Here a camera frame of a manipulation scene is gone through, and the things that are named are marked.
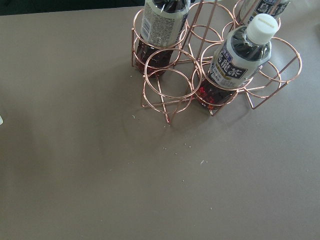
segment table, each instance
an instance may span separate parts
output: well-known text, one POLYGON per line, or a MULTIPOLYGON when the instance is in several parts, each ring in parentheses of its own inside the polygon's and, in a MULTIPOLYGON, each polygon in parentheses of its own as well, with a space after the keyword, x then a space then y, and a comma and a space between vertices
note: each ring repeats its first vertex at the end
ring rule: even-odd
POLYGON ((0 17, 0 239, 319 239, 320 4, 283 14, 297 80, 171 127, 140 107, 138 9, 0 17))

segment plastic bottle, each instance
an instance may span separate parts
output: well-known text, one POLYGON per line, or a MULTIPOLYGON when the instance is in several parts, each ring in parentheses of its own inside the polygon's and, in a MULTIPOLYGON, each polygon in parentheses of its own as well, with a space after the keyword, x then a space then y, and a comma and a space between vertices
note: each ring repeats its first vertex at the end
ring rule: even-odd
MULTIPOLYGON (((244 25, 248 25, 258 14, 270 15, 274 5, 277 3, 277 0, 258 0, 256 3, 255 2, 256 0, 244 0, 237 19, 238 23, 242 22, 244 25)), ((281 0, 271 16, 277 20, 289 3, 290 0, 281 0)))
MULTIPOLYGON (((209 68, 211 81, 204 79, 197 95, 210 104, 228 101, 235 89, 244 86, 271 57, 271 38, 278 30, 277 21, 268 14, 258 14, 247 26, 231 31, 221 47, 215 51, 209 68)), ((203 106, 214 109, 198 98, 203 106)))
MULTIPOLYGON (((156 47, 165 48, 174 45, 183 31, 189 8, 190 0, 145 0, 141 37, 156 47)), ((146 63, 150 55, 157 50, 140 40, 136 54, 143 63, 146 63)), ((166 50, 156 54, 149 62, 149 66, 156 68, 168 66, 172 52, 166 50)), ((141 73, 144 73, 145 65, 137 59, 136 66, 141 73)), ((149 68, 147 73, 152 71, 154 69, 149 68)))

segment beverage bottle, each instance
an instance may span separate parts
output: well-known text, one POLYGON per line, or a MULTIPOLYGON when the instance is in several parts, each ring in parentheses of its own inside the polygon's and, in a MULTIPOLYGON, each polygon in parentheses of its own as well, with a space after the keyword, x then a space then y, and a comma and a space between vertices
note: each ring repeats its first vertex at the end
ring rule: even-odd
MULTIPOLYGON (((276 3, 277 0, 258 0, 257 2, 256 0, 244 0, 237 21, 238 23, 242 22, 244 25, 248 25, 258 14, 270 15, 276 3)), ((290 0, 281 0, 271 16, 277 20, 289 3, 290 0)))
MULTIPOLYGON (((179 40, 189 8, 190 0, 145 0, 140 36, 156 47, 171 47, 179 40)), ((139 41, 136 55, 142 63, 138 59, 135 62, 141 73, 144 73, 147 59, 157 50, 139 41)), ((169 65, 172 53, 172 50, 162 51, 156 54, 148 65, 156 68, 166 67, 169 65)), ((154 69, 149 67, 147 73, 152 71, 154 69)))
MULTIPOLYGON (((238 88, 243 87, 271 57, 271 38, 278 30, 277 21, 268 14, 258 14, 248 26, 231 31, 213 54, 208 78, 196 94, 210 104, 227 102, 238 88)), ((198 98, 201 105, 216 109, 198 98)))

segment white bottle cap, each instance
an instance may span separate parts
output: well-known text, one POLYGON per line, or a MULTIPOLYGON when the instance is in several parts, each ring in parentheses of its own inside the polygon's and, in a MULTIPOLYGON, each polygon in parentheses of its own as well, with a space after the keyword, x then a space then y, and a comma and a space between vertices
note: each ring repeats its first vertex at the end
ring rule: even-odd
POLYGON ((249 23, 246 34, 251 42, 263 45, 268 43, 277 31, 278 23, 274 17, 261 13, 249 23))

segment rose gold bottle rack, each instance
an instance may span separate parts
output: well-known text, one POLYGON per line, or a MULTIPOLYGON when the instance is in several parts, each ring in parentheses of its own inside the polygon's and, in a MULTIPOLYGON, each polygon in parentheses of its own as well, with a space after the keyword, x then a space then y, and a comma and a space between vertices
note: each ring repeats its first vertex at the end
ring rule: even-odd
MULTIPOLYGON (((185 28, 180 35, 179 41, 170 47, 157 47, 147 43, 140 37, 136 25, 137 19, 141 17, 143 9, 137 12, 133 19, 133 27, 131 30, 131 61, 133 67, 137 67, 136 62, 139 62, 144 66, 141 93, 142 107, 152 108, 155 111, 164 114, 165 120, 169 125, 172 123, 175 115, 187 109, 194 99, 206 103, 211 116, 217 114, 222 108, 230 104, 240 95, 245 95, 250 107, 256 109, 300 75, 302 71, 302 59, 298 51, 289 42, 278 37, 273 37, 271 40, 272 57, 270 61, 244 86, 235 89, 223 88, 207 77, 208 68, 213 57, 210 53, 213 53, 215 48, 224 41, 224 36, 227 32, 242 24, 241 22, 237 22, 237 17, 243 1, 244 0, 239 0, 234 5, 232 12, 219 4, 218 0, 201 0, 200 2, 193 4, 189 10, 189 16, 195 11, 191 24, 186 21, 185 28), (208 11, 209 8, 211 8, 211 10, 208 14, 204 10, 208 11), (217 26, 215 25, 215 21, 213 21, 214 13, 217 11, 220 11, 219 14, 225 14, 227 18, 230 19, 230 21, 226 21, 224 25, 219 26, 221 29, 220 32, 216 30, 217 26), (198 23, 200 16, 203 16, 201 18, 202 20, 207 20, 206 24, 198 23), (204 31, 202 36, 200 33, 197 33, 197 30, 199 29, 204 31), (215 35, 216 39, 213 39, 212 36, 208 36, 208 33, 215 35), (145 63, 137 56, 137 41, 142 41, 144 44, 157 50, 145 63), (155 55, 167 50, 171 50, 175 53, 173 60, 167 66, 161 68, 149 66, 150 60, 155 55), (188 68, 184 66, 184 68, 179 69, 178 66, 180 64, 191 64, 191 66, 188 68), (163 75, 158 76, 156 74, 162 71, 165 71, 163 75), (170 92, 171 87, 176 87, 178 79, 182 79, 184 82, 184 85, 182 84, 179 87, 180 90, 182 89, 184 92, 179 92, 179 94, 167 93, 166 91, 169 90, 170 92), (217 88, 233 91, 234 93, 229 100, 223 104, 206 102, 197 93, 203 80, 208 80, 217 88)), ((280 0, 277 0, 270 14, 272 14, 279 3, 280 0)))

